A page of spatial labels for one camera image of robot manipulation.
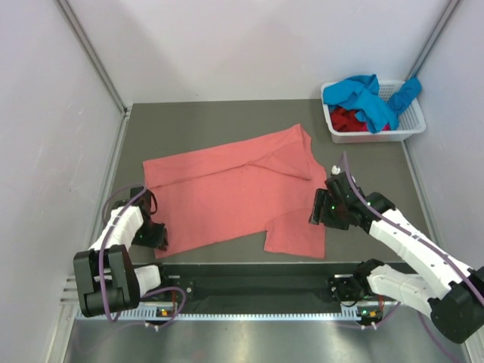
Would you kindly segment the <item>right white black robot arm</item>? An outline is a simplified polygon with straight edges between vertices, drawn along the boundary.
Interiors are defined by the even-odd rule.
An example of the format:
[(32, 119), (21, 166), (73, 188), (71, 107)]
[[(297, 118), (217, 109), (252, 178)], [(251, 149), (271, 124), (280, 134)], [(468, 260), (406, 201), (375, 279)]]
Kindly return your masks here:
[(415, 276), (369, 259), (351, 277), (351, 299), (388, 296), (428, 317), (453, 343), (463, 343), (483, 326), (483, 270), (448, 255), (415, 228), (388, 198), (366, 195), (355, 179), (333, 166), (324, 188), (317, 189), (313, 225), (346, 231), (354, 226), (389, 247)]

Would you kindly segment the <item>pink t shirt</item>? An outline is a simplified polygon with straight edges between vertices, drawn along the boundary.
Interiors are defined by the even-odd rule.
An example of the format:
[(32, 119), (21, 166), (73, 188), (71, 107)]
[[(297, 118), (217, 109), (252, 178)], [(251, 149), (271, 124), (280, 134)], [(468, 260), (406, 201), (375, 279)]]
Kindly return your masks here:
[(315, 192), (326, 179), (312, 140), (297, 124), (246, 141), (143, 163), (155, 222), (168, 231), (158, 258), (265, 232), (264, 250), (323, 259), (325, 230), (312, 225)]

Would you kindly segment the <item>white plastic basket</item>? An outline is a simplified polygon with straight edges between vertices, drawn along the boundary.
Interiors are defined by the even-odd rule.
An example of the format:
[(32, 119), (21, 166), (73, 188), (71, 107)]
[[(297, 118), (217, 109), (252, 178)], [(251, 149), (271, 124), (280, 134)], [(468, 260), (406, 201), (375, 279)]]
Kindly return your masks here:
[(417, 101), (420, 82), (353, 76), (321, 86), (321, 103), (336, 144), (404, 141), (426, 130)]

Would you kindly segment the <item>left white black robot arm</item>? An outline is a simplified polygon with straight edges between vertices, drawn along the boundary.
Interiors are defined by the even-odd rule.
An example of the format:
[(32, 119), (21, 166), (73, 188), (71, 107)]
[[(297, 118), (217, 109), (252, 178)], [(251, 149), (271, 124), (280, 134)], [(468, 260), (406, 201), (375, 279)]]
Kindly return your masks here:
[(115, 321), (115, 313), (137, 308), (146, 293), (158, 300), (171, 293), (172, 283), (158, 267), (132, 264), (131, 247), (165, 252), (169, 243), (166, 226), (152, 219), (158, 209), (154, 193), (143, 185), (128, 189), (128, 200), (105, 203), (101, 235), (73, 258), (79, 306), (87, 318), (108, 313)]

